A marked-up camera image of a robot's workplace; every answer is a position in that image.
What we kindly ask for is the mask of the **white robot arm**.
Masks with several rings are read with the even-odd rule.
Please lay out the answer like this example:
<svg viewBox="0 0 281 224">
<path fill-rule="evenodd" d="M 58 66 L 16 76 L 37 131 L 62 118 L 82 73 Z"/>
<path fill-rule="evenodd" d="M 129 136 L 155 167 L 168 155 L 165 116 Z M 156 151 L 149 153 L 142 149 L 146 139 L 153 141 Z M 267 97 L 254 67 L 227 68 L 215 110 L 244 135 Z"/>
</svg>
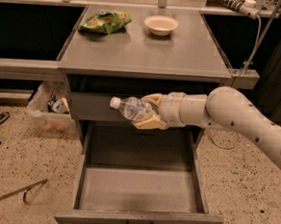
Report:
<svg viewBox="0 0 281 224">
<path fill-rule="evenodd" d="M 281 170 L 281 127 L 267 119 L 242 93 L 218 87 L 209 94 L 149 94 L 142 98 L 156 107 L 147 119 L 135 121 L 140 130 L 195 125 L 231 130 L 254 143 Z"/>
</svg>

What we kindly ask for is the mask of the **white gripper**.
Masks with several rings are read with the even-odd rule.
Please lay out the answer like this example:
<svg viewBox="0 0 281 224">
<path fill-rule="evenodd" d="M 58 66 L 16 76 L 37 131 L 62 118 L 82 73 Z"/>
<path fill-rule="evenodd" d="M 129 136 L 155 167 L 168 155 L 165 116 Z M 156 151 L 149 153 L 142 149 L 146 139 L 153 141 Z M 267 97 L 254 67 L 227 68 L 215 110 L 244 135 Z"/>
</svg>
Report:
<svg viewBox="0 0 281 224">
<path fill-rule="evenodd" d="M 172 92 L 162 95 L 161 93 L 152 93 L 141 98 L 142 101 L 148 102 L 158 107 L 158 113 L 153 114 L 150 118 L 143 121 L 133 121 L 132 125 L 140 130 L 164 130 L 167 127 L 184 127 L 180 117 L 181 102 L 185 93 Z"/>
</svg>

